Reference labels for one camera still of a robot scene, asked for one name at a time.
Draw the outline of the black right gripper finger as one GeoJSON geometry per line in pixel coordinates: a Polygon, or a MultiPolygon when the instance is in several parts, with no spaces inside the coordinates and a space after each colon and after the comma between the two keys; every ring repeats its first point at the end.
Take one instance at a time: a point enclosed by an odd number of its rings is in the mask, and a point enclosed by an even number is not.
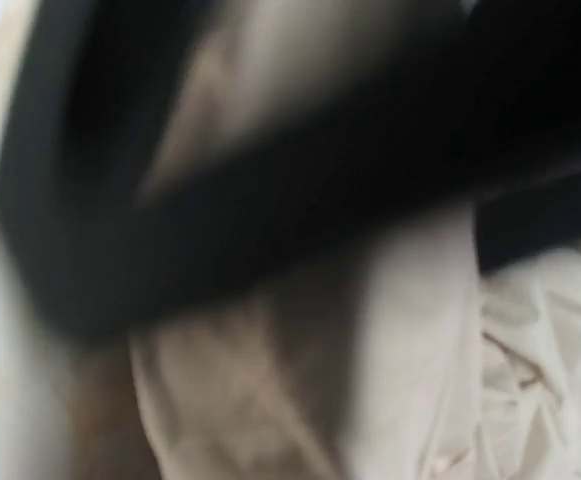
{"type": "Polygon", "coordinates": [[[353,88],[135,203],[208,1],[43,1],[0,149],[38,321],[92,344],[383,225],[477,202],[489,273],[581,238],[581,1],[457,2],[353,88]]]}

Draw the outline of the beige folding umbrella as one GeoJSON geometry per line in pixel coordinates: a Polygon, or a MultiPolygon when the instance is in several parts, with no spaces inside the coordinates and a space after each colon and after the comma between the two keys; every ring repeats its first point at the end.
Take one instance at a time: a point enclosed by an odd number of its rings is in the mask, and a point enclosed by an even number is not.
{"type": "MultiPolygon", "coordinates": [[[[0,149],[41,2],[0,1],[0,149]]],[[[208,2],[139,207],[481,1],[208,2]]],[[[581,479],[581,238],[484,273],[460,196],[86,344],[0,236],[0,479],[581,479]]]]}

